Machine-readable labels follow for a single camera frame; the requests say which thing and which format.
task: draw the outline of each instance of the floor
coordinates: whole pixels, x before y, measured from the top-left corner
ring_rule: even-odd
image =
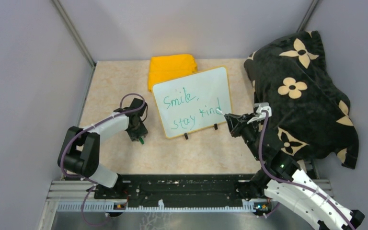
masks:
[[[198,70],[226,66],[230,83],[232,112],[253,109],[252,84],[243,68],[244,59],[198,59]],[[88,93],[80,126],[88,126],[109,116],[127,93],[144,96],[149,105],[145,144],[131,142],[121,132],[102,143],[100,163],[125,174],[254,173],[260,169],[242,138],[232,138],[226,124],[218,130],[203,129],[184,137],[167,139],[154,97],[147,89],[148,60],[98,62]],[[127,98],[123,106],[128,106]]]

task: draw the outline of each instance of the white wall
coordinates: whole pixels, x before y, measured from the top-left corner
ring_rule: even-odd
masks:
[[[244,58],[295,32],[310,0],[61,0],[95,61]]]
[[[324,0],[308,29],[320,32],[329,75],[351,100],[360,145],[355,170],[341,167],[331,154],[319,161],[320,175],[331,180],[341,204],[364,212],[359,229],[368,230],[368,1]]]
[[[0,0],[0,230],[37,227],[89,77],[49,0]]]

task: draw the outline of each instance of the black blanket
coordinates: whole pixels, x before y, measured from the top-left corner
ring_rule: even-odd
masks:
[[[244,67],[255,103],[269,102],[269,127],[295,160],[337,154],[354,169],[359,141],[349,118],[350,101],[326,72],[325,52],[317,31],[277,39],[253,52]]]

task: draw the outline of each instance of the purple cable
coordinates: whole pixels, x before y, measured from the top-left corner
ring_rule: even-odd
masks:
[[[63,174],[64,174],[65,176],[72,177],[72,178],[78,178],[78,177],[80,177],[80,178],[82,178],[82,179],[84,179],[84,180],[86,180],[86,181],[89,181],[89,182],[93,183],[93,184],[98,184],[97,182],[95,182],[95,181],[93,181],[93,180],[91,180],[91,179],[89,179],[89,178],[85,178],[85,177],[83,177],[83,176],[81,176],[81,175],[68,174],[68,173],[66,172],[66,170],[64,169],[64,158],[66,157],[66,154],[67,154],[68,150],[70,149],[70,147],[71,147],[72,143],[74,143],[74,141],[75,141],[77,138],[79,138],[82,134],[84,134],[84,133],[86,133],[86,132],[88,132],[88,131],[90,131],[90,130],[94,129],[95,127],[97,127],[97,126],[99,126],[99,125],[101,125],[101,124],[103,124],[103,123],[105,123],[105,122],[107,122],[107,121],[109,121],[109,120],[111,120],[111,119],[114,119],[115,117],[118,117],[118,116],[121,116],[121,115],[125,115],[125,114],[129,114],[129,113],[133,113],[133,112],[136,112],[136,111],[139,111],[140,109],[142,109],[142,108],[145,106],[145,104],[146,104],[146,103],[145,103],[145,99],[144,99],[144,97],[143,97],[142,95],[138,94],[138,93],[134,93],[134,92],[133,92],[133,93],[128,93],[128,94],[126,94],[124,97],[122,97],[122,99],[121,99],[121,101],[120,101],[120,103],[119,103],[119,107],[120,107],[120,108],[122,108],[123,100],[124,100],[126,97],[131,96],[131,95],[138,96],[138,97],[140,97],[140,98],[143,100],[143,103],[142,103],[142,105],[141,105],[139,108],[137,108],[137,109],[132,109],[132,110],[128,110],[128,111],[124,111],[124,112],[121,112],[121,113],[119,113],[119,114],[116,114],[115,116],[107,117],[107,118],[105,118],[104,120],[102,120],[102,121],[100,121],[100,122],[96,123],[95,125],[90,126],[90,127],[86,128],[86,129],[84,129],[83,131],[79,132],[77,135],[75,135],[75,136],[74,136],[74,137],[69,141],[69,143],[68,143],[68,144],[66,145],[66,147],[64,148],[63,155],[61,155],[61,161],[60,161],[60,169],[61,169],[61,172],[63,172]],[[81,215],[82,215],[82,218],[84,219],[85,223],[87,223],[89,226],[92,226],[92,227],[100,227],[100,226],[102,226],[102,225],[104,225],[104,224],[108,223],[108,222],[109,222],[109,220],[110,220],[110,218],[107,218],[107,220],[106,220],[106,221],[104,221],[104,222],[102,222],[102,223],[100,223],[100,224],[91,224],[91,223],[89,223],[89,222],[85,219],[85,216],[84,216],[84,207],[85,207],[85,202],[86,202],[86,201],[87,201],[87,199],[88,199],[88,195],[89,195],[89,194],[94,190],[94,188],[95,188],[95,187],[96,187],[96,185],[92,186],[92,187],[88,190],[88,193],[87,193],[87,195],[85,196],[85,198],[84,198],[84,200],[83,200],[83,202],[82,202],[82,206],[81,206]]]
[[[263,123],[263,129],[262,129],[262,132],[261,132],[261,135],[260,135],[260,140],[259,140],[259,161],[260,161],[260,165],[262,166],[262,169],[264,171],[264,173],[267,174],[267,176],[269,176],[272,180],[275,180],[279,183],[286,183],[286,184],[291,184],[291,185],[294,185],[294,186],[298,186],[298,187],[301,187],[301,188],[304,188],[304,189],[307,189],[313,193],[315,193],[315,189],[312,189],[308,186],[305,186],[303,184],[298,184],[298,183],[294,183],[294,182],[291,182],[291,181],[286,181],[286,180],[283,180],[283,179],[280,179],[280,178],[277,178],[275,176],[273,176],[267,169],[266,169],[266,166],[265,166],[265,163],[263,161],[263,152],[262,152],[262,148],[263,148],[263,138],[265,137],[265,131],[266,131],[266,126],[267,126],[267,122],[269,120],[269,112],[266,111],[266,110],[263,110],[262,111],[263,113],[266,114],[266,117],[264,118],[264,123]],[[317,193],[317,195],[319,195],[322,199],[326,200],[327,197],[324,195],[324,194],[321,194],[321,193]],[[334,204],[332,203],[330,200],[327,200],[328,204],[334,208],[334,210],[342,217],[342,219],[344,219],[344,221],[346,223],[348,223],[349,227],[351,228],[351,230],[356,230],[355,227],[352,225],[352,223],[345,217],[345,215],[342,213],[342,211]]]

